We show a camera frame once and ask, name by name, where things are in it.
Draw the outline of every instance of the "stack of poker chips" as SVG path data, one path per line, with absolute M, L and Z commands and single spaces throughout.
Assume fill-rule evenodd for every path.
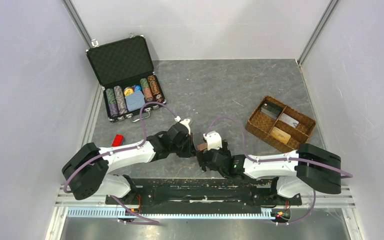
M 163 95 L 161 94 L 160 89 L 158 88 L 158 84 L 154 75 L 148 77 L 148 83 L 149 87 L 151 88 L 153 97 L 157 102 L 161 103 L 163 101 Z
M 120 114 L 127 113 L 127 108 L 126 108 L 125 98 L 123 96 L 122 87 L 115 86 L 114 94 L 115 94 L 115 100 L 117 101 L 117 105 L 118 105 L 118 111 L 120 112 Z
M 140 80 L 140 85 L 142 86 L 142 89 L 143 89 L 143 94 L 145 95 L 145 100 L 146 102 L 151 102 L 154 100 L 153 96 L 152 96 L 152 92 L 151 92 L 151 89 L 150 89 L 150 86 L 148 84 L 148 81 L 146 78 L 142 78 Z
M 114 90 L 108 88 L 105 90 L 106 99 L 108 101 L 109 115 L 111 118 L 117 117 L 119 115 L 119 108 L 117 107 L 116 96 L 114 95 Z

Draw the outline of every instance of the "red block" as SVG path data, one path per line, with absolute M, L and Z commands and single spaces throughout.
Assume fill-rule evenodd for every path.
M 114 141 L 112 142 L 112 147 L 118 147 L 118 146 L 121 146 L 123 144 L 123 139 L 125 137 L 121 134 L 117 134 L 115 135 L 115 138 L 114 138 Z

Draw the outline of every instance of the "gray floor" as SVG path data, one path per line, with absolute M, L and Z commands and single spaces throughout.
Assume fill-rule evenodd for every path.
M 192 118 L 191 130 L 196 144 L 210 123 L 221 115 L 233 116 L 245 125 L 265 95 L 270 95 L 296 110 L 314 118 L 309 96 L 300 70 L 292 59 L 277 60 L 176 60 L 155 62 L 155 71 L 168 100 L 168 106 L 182 118 Z M 167 130 L 174 119 L 166 109 L 152 111 L 145 120 L 148 134 Z M 227 139 L 232 154 L 242 154 L 239 128 L 222 120 L 215 125 Z M 109 147 L 116 134 L 125 137 L 125 144 L 143 139 L 140 123 L 129 120 L 110 123 L 104 102 L 100 106 L 92 141 Z M 250 133 L 246 133 L 247 151 L 253 155 L 279 153 Z M 323 147 L 318 127 L 309 143 Z M 167 159 L 136 164 L 119 171 L 133 178 L 208 178 L 220 177 L 218 172 L 202 172 L 195 158 Z M 305 214 L 293 209 L 292 218 Z M 349 239 L 340 209 L 316 209 L 304 222 L 275 227 L 260 220 L 164 220 L 161 226 L 125 226 L 113 219 L 68 218 L 63 232 L 65 240 L 77 239 Z
M 203 142 L 203 133 L 219 116 L 233 116 L 245 125 L 266 95 L 314 118 L 303 78 L 293 59 L 175 60 L 155 62 L 154 66 L 168 106 L 180 117 L 192 119 L 195 144 Z M 175 123 L 166 109 L 153 111 L 144 121 L 149 135 L 168 130 Z M 233 122 L 222 120 L 213 129 L 228 141 L 233 155 L 243 154 L 242 135 Z M 125 144 L 143 139 L 139 122 L 109 122 L 102 101 L 92 141 L 99 147 L 110 147 L 116 134 L 125 136 Z M 279 153 L 249 132 L 246 137 L 249 154 Z M 317 127 L 309 143 L 322 147 Z M 195 158 L 175 155 L 152 163 L 131 165 L 120 173 L 132 178 L 220 177 L 218 172 L 201 172 Z

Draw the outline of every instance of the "black mounting plate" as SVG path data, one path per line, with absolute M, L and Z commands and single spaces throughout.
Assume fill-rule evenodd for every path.
M 273 196 L 271 179 L 225 178 L 132 178 L 140 195 L 142 214 L 258 214 L 261 207 L 274 208 L 289 201 L 302 205 L 301 195 L 292 198 Z M 124 204 L 139 205 L 136 197 Z M 215 200 L 203 203 L 200 200 Z M 116 205 L 112 197 L 106 204 Z

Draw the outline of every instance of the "white wall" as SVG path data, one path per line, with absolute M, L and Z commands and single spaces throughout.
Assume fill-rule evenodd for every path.
M 384 239 L 384 1 L 341 1 L 303 65 L 367 239 Z
M 143 34 L 154 60 L 296 59 L 329 0 L 72 0 L 100 44 Z
M 97 80 L 59 0 L 0 0 L 0 240 L 44 239 Z

